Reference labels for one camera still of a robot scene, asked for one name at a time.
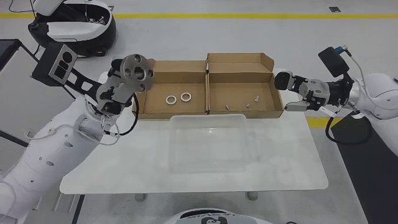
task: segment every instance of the white robot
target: white robot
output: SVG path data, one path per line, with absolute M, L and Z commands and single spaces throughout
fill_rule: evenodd
M 63 42 L 78 55 L 104 56 L 116 38 L 116 22 L 109 7 L 97 0 L 35 0 L 36 18 L 28 25 L 42 47 Z
M 364 114 L 378 135 L 398 155 L 398 83 L 379 73 L 368 75 L 361 82 L 354 82 L 347 74 L 348 66 L 340 56 L 343 52 L 351 57 L 346 47 L 330 47 L 319 54 L 333 76 L 343 75 L 336 82 L 325 83 L 293 76 L 292 72 L 280 72 L 275 78 L 275 86 L 303 96 L 301 101 L 287 104 L 285 110 L 319 110 L 326 105 L 350 107 Z M 139 104 L 135 93 L 150 90 L 154 76 L 152 61 L 141 55 L 115 60 L 106 83 L 102 85 L 74 70 L 76 57 L 66 45 L 50 44 L 32 76 L 48 86 L 68 85 L 88 95 L 96 103 L 79 96 L 68 109 L 54 117 L 31 139 L 19 162 L 0 179 L 2 224 L 23 223 L 42 194 L 102 144 L 100 141 L 105 134 L 114 136 L 116 143 L 137 123 Z M 68 81 L 71 73 L 77 76 L 75 83 Z M 92 87 L 83 90 L 83 82 L 92 84 Z M 110 132 L 111 126 L 116 125 L 115 118 L 132 104 L 132 98 L 136 106 L 136 120 L 131 129 L 126 133 L 120 133 L 119 130 L 118 133 Z M 271 223 L 225 210 L 201 208 L 179 213 L 165 224 Z

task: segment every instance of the yellow floor line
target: yellow floor line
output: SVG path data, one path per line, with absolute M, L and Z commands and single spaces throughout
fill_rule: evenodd
M 342 118 L 335 118 L 331 123 L 331 126 L 337 124 Z M 308 126 L 312 129 L 325 129 L 326 124 L 328 123 L 329 118 L 314 118 L 314 117 L 307 117 Z
M 398 19 L 398 14 L 115 13 L 117 19 Z M 31 19 L 32 13 L 0 13 L 0 19 Z

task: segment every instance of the table leg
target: table leg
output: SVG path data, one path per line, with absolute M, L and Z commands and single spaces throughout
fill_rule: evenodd
M 143 202 L 148 197 L 148 194 L 136 194 L 135 199 L 137 202 Z
M 246 192 L 246 197 L 249 200 L 257 200 L 259 198 L 259 192 L 257 192 L 257 191 Z

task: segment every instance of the cardboard box lid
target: cardboard box lid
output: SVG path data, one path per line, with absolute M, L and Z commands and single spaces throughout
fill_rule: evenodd
M 206 61 L 156 61 L 154 73 L 154 83 L 204 83 Z
M 207 62 L 210 73 L 267 73 L 274 69 L 274 60 L 264 53 L 208 53 Z

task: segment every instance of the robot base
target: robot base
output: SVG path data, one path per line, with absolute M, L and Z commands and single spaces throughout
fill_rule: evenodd
M 65 2 L 51 16 L 38 14 L 28 29 L 42 47 L 63 42 L 76 54 L 87 57 L 104 56 L 116 38 L 112 12 L 105 3 L 95 0 L 86 4 Z

